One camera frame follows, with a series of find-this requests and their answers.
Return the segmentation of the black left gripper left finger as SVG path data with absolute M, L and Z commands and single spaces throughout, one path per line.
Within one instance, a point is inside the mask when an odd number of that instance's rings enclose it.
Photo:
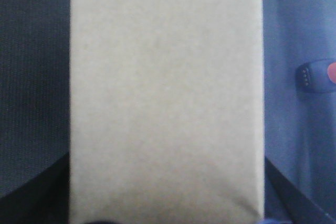
M 67 223 L 69 154 L 1 196 L 1 223 Z

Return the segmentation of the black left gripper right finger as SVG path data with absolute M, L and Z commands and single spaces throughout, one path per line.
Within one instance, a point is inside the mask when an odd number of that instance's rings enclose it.
M 289 217 L 287 223 L 335 223 L 335 217 L 305 196 L 268 158 L 265 173 L 265 184 L 273 190 L 280 208 Z

